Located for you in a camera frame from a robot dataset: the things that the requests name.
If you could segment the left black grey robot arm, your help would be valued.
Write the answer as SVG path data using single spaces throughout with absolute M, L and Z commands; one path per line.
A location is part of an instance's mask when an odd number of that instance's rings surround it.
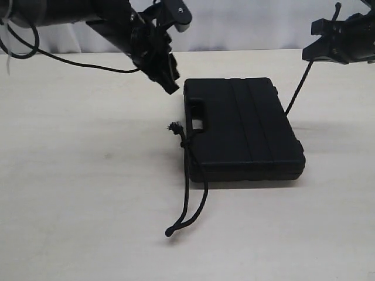
M 135 71 L 173 94 L 179 88 L 180 74 L 168 29 L 174 26 L 184 32 L 191 21 L 183 1 L 153 1 L 141 12 L 130 1 L 1 1 L 1 25 L 30 52 L 16 54 L 4 43 L 1 49 L 15 59 L 28 59 L 36 53 L 53 57 L 39 48 L 37 28 L 84 22 L 129 57 Z

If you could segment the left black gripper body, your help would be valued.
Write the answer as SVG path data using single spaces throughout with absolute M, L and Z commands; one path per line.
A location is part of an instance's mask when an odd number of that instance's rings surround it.
M 164 26 L 142 17 L 129 18 L 131 60 L 150 79 L 175 79 L 172 39 Z

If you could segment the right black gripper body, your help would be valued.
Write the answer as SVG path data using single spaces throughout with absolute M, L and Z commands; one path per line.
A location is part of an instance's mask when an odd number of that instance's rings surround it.
M 341 64 L 374 63 L 374 11 L 336 21 L 332 53 L 334 60 Z

